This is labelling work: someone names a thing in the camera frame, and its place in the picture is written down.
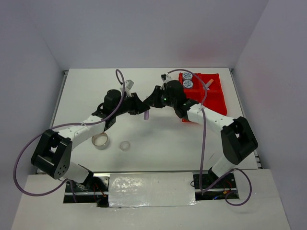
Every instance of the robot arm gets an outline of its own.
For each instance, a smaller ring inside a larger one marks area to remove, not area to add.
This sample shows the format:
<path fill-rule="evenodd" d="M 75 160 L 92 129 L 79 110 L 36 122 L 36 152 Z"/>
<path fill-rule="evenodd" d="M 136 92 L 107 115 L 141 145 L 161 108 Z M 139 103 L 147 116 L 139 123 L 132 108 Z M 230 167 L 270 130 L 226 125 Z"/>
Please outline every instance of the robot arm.
<path fill-rule="evenodd" d="M 46 130 L 34 151 L 31 163 L 54 179 L 67 178 L 85 187 L 92 187 L 93 183 L 99 183 L 103 189 L 102 182 L 94 177 L 93 172 L 71 162 L 71 151 L 88 138 L 108 130 L 115 123 L 116 116 L 124 113 L 141 114 L 150 109 L 138 98 L 136 93 L 130 92 L 133 86 L 132 81 L 126 81 L 125 85 L 126 88 L 121 89 L 125 97 L 118 110 L 108 120 L 100 122 L 109 116 L 118 105 L 121 98 L 121 93 L 118 90 L 109 90 L 104 102 L 81 125 L 71 126 L 60 131 Z M 87 126 L 86 124 L 89 123 L 97 124 Z"/>
<path fill-rule="evenodd" d="M 179 118 L 199 124 L 203 124 L 203 109 L 208 129 L 221 135 L 224 154 L 208 171 L 212 180 L 235 168 L 258 147 L 247 119 L 234 119 L 212 111 L 187 98 L 178 80 L 171 80 L 166 74 L 161 75 L 161 78 L 163 86 L 155 87 L 153 93 L 144 101 L 146 104 L 155 108 L 173 107 Z"/>

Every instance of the red container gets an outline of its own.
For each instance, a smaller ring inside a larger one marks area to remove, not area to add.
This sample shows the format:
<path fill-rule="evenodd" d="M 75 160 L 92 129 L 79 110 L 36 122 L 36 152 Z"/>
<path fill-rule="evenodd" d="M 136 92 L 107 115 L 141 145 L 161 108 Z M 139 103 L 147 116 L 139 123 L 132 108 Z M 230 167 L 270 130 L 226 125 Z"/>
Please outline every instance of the red container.
<path fill-rule="evenodd" d="M 227 115 L 227 108 L 225 104 L 225 99 L 221 87 L 220 76 L 218 73 L 215 74 L 204 74 L 204 73 L 196 73 L 197 76 L 207 84 L 208 81 L 213 79 L 212 84 L 208 90 L 208 96 L 206 101 L 204 102 L 204 106 L 219 113 L 222 115 Z M 182 73 L 179 73 L 179 81 L 182 84 Z M 201 103 L 205 96 L 205 90 L 202 87 L 201 82 L 193 77 L 193 88 L 192 89 L 184 89 L 184 93 L 187 95 L 188 98 L 194 99 Z"/>

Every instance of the white table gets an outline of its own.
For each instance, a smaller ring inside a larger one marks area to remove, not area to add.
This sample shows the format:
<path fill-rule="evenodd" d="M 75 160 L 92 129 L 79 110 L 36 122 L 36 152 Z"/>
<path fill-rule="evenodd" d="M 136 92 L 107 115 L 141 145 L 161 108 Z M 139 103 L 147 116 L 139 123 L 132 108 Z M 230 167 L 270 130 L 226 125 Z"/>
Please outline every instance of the white table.
<path fill-rule="evenodd" d="M 122 69 L 126 79 L 135 82 L 133 89 L 141 99 L 151 94 L 156 84 L 161 84 L 160 74 L 168 70 Z M 219 73 L 228 115 L 242 115 L 228 69 L 190 70 Z M 71 69 L 55 125 L 84 120 L 103 101 L 107 90 L 113 88 L 118 88 L 114 69 Z M 141 115 L 122 115 L 107 132 L 112 141 L 107 150 L 96 150 L 88 140 L 73 151 L 72 160 L 97 172 L 198 170 L 201 130 L 200 125 L 182 123 L 171 108 L 151 109 L 148 121 Z M 123 140 L 131 142 L 130 151 L 125 153 L 118 149 Z M 218 135 L 208 131 L 206 169 L 221 156 L 220 141 Z M 63 204 L 65 188 L 62 187 L 44 197 L 23 195 L 12 229 L 290 230 L 270 170 L 257 169 L 253 154 L 240 168 L 249 169 L 245 172 L 253 185 L 251 200 L 241 207 L 232 207 L 224 200 L 182 207 L 100 208 L 94 204 Z M 238 203 L 247 197 L 248 183 L 239 172 L 235 172 L 235 179 L 241 200 L 231 202 Z M 59 183 L 47 175 L 30 175 L 25 189 L 40 193 Z"/>
<path fill-rule="evenodd" d="M 270 170 L 246 170 L 253 185 L 250 201 L 232 207 L 224 200 L 193 206 L 100 208 L 94 204 L 63 204 L 63 186 L 44 197 L 23 195 L 12 230 L 290 230 Z M 235 172 L 239 196 L 248 183 Z M 45 192 L 60 182 L 47 175 L 30 175 L 25 189 Z"/>
<path fill-rule="evenodd" d="M 121 69 L 126 80 L 141 100 L 161 85 L 160 75 L 172 69 Z M 219 73 L 228 116 L 242 116 L 229 69 L 189 69 L 200 73 Z M 119 89 L 115 69 L 70 69 L 54 125 L 81 122 L 103 102 L 106 92 Z M 79 145 L 71 160 L 95 172 L 194 171 L 199 170 L 202 126 L 182 123 L 172 108 L 150 109 L 149 120 L 143 115 L 124 114 L 107 131 L 111 143 L 106 150 L 97 150 L 91 140 Z M 122 152 L 118 146 L 129 141 L 131 148 Z M 223 153 L 221 138 L 208 130 L 204 169 L 212 167 Z M 254 154 L 239 164 L 241 169 L 257 169 Z"/>

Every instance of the silver tape roll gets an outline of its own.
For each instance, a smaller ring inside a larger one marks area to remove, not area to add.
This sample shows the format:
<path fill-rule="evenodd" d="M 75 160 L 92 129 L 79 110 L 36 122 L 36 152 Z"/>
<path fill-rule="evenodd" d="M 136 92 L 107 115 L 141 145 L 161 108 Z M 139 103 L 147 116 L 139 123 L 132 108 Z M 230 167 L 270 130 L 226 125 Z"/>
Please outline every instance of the silver tape roll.
<path fill-rule="evenodd" d="M 98 150 L 106 149 L 109 143 L 110 143 L 110 140 L 106 133 L 101 133 L 101 134 L 92 136 L 92 144 Z"/>

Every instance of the white wall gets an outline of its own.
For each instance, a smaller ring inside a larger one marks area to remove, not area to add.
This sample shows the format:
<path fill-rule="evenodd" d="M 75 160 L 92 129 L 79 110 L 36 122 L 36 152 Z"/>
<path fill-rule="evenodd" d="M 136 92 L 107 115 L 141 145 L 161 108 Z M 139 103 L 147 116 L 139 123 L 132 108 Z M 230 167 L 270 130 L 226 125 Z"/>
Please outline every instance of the white wall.
<path fill-rule="evenodd" d="M 307 226 L 307 1 L 270 0 L 235 81 L 292 230 Z"/>
<path fill-rule="evenodd" d="M 64 69 L 234 67 L 268 0 L 24 0 Z"/>
<path fill-rule="evenodd" d="M 11 229 L 21 193 L 13 164 L 21 148 L 48 128 L 62 73 L 18 0 L 0 1 L 0 229 Z M 34 146 L 21 159 L 22 186 Z"/>

